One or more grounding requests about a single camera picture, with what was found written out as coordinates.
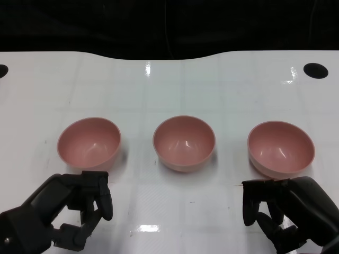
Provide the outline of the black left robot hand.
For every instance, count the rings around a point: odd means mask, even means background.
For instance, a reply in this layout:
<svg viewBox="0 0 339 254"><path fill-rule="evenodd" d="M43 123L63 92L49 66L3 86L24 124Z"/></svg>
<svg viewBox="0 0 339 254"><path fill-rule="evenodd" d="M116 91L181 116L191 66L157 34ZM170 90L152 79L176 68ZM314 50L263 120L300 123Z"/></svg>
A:
<svg viewBox="0 0 339 254"><path fill-rule="evenodd" d="M113 218L108 175L52 175L21 206L1 213L1 253L43 253L51 246L83 250L99 221ZM80 212L80 226L53 227L64 207Z"/></svg>

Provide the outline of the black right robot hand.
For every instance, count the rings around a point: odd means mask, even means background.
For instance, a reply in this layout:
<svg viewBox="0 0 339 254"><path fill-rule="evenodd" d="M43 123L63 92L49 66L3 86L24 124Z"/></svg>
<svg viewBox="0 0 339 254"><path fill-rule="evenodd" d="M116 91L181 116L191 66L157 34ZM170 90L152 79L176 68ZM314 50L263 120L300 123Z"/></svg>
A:
<svg viewBox="0 0 339 254"><path fill-rule="evenodd" d="M307 176L283 180L246 180L243 221L257 222L277 253L302 247L308 239L322 253L338 253L338 208Z"/></svg>

